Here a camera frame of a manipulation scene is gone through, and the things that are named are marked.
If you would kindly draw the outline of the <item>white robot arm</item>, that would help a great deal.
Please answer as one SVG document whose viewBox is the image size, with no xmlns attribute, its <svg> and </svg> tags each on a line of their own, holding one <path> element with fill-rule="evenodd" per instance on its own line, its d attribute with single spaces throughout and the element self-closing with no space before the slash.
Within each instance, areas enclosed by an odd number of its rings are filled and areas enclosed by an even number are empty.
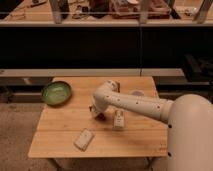
<svg viewBox="0 0 213 171">
<path fill-rule="evenodd" d="M 167 171 L 213 171 L 213 104 L 196 94 L 176 100 L 118 92 L 107 80 L 93 93 L 95 115 L 109 106 L 159 120 L 168 126 Z"/>
</svg>

